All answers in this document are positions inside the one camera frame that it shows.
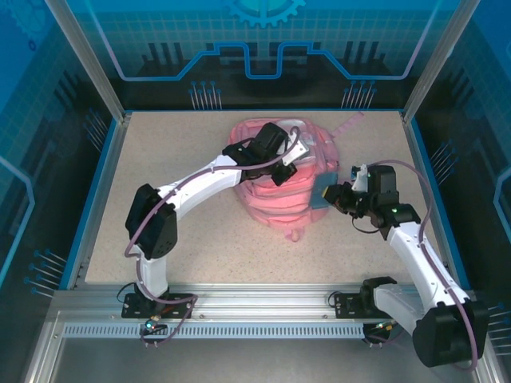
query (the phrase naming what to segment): metal beam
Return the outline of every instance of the metal beam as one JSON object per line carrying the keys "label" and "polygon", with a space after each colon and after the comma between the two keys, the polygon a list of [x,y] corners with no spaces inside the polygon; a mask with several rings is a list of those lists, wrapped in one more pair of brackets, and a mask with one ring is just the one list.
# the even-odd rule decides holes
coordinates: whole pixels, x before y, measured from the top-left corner
{"label": "metal beam", "polygon": [[90,46],[81,30],[78,20],[74,17],[73,12],[65,0],[45,0],[45,2],[48,8],[50,8],[55,20],[57,20],[58,25],[61,27],[62,32],[75,54],[78,56],[78,60],[80,60],[92,80],[97,92],[112,114],[112,117],[122,123],[125,110],[113,90],[105,71],[94,54],[93,48]]}
{"label": "metal beam", "polygon": [[431,85],[433,85],[440,73],[440,70],[442,70],[443,65],[446,63],[447,58],[449,58],[449,55],[454,49],[454,46],[458,42],[458,39],[463,33],[463,30],[468,24],[480,1],[481,0],[461,1],[460,5],[454,12],[453,17],[450,19],[446,30],[437,44],[437,47],[431,54],[430,60],[418,79],[410,98],[406,102],[404,118],[407,124],[409,124],[412,121],[412,118],[414,118],[415,113],[424,101],[426,94],[430,91]]}

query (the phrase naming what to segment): black mounting plate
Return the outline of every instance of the black mounting plate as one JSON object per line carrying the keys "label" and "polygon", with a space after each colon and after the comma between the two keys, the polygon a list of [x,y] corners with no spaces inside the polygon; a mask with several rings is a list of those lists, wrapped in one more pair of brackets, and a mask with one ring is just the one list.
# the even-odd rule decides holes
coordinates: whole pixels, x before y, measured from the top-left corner
{"label": "black mounting plate", "polygon": [[[192,297],[192,294],[168,294],[165,297],[168,300],[177,300]],[[190,302],[180,303],[178,305],[158,305],[149,301],[141,294],[126,294],[125,302],[122,307],[121,317],[126,319],[149,319],[155,314],[160,314],[162,319],[182,319],[188,310],[187,305]]]}
{"label": "black mounting plate", "polygon": [[367,309],[360,294],[334,294],[335,317],[337,319],[389,319],[390,316],[377,309]]}

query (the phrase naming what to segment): beige work surface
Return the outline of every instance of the beige work surface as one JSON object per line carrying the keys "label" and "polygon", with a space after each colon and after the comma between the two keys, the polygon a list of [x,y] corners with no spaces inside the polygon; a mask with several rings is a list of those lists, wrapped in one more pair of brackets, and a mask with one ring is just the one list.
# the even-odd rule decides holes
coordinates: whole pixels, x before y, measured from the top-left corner
{"label": "beige work surface", "polygon": [[[232,127],[253,117],[302,117],[329,130],[354,112],[136,112],[129,122],[105,213],[86,275],[87,283],[133,281],[135,261],[125,259],[125,219],[135,191],[149,183],[170,184],[216,158]],[[398,112],[366,112],[363,120],[335,140],[342,170],[352,165],[396,159],[412,163]],[[424,216],[426,206],[416,175],[396,167],[401,201]],[[371,229],[365,220],[361,228]],[[438,249],[431,227],[426,232]],[[191,210],[178,223],[178,242],[168,256],[169,282],[343,283],[390,275],[410,276],[380,234],[364,235],[350,217],[333,208],[307,227],[297,243],[252,220],[233,190],[225,190]]]}

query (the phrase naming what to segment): glass panel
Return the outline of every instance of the glass panel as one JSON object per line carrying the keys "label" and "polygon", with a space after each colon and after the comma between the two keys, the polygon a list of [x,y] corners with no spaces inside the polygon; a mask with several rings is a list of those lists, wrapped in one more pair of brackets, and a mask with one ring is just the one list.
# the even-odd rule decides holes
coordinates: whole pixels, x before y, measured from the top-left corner
{"label": "glass panel", "polygon": [[111,116],[44,2],[0,1],[0,36],[0,380],[14,382],[25,376]]}
{"label": "glass panel", "polygon": [[458,0],[69,0],[127,109],[402,108]]}
{"label": "glass panel", "polygon": [[[472,287],[511,349],[511,35],[507,0],[482,0],[417,114]],[[511,359],[504,365],[509,368]]]}

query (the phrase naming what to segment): pink fabric bag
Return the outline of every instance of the pink fabric bag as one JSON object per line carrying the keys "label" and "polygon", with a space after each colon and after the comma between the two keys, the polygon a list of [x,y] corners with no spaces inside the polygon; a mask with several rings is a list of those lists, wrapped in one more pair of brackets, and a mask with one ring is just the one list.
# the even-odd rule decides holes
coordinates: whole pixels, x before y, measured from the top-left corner
{"label": "pink fabric bag", "polygon": [[341,127],[329,133],[310,120],[259,118],[238,123],[231,131],[229,144],[254,137],[267,122],[273,122],[287,132],[293,126],[298,126],[300,138],[307,143],[310,151],[306,157],[295,162],[297,172],[280,187],[275,186],[270,176],[263,176],[245,181],[237,185],[235,190],[253,219],[284,231],[287,239],[298,242],[305,226],[318,221],[328,212],[326,208],[311,209],[309,199],[318,174],[339,170],[339,154],[333,138],[343,129]]}

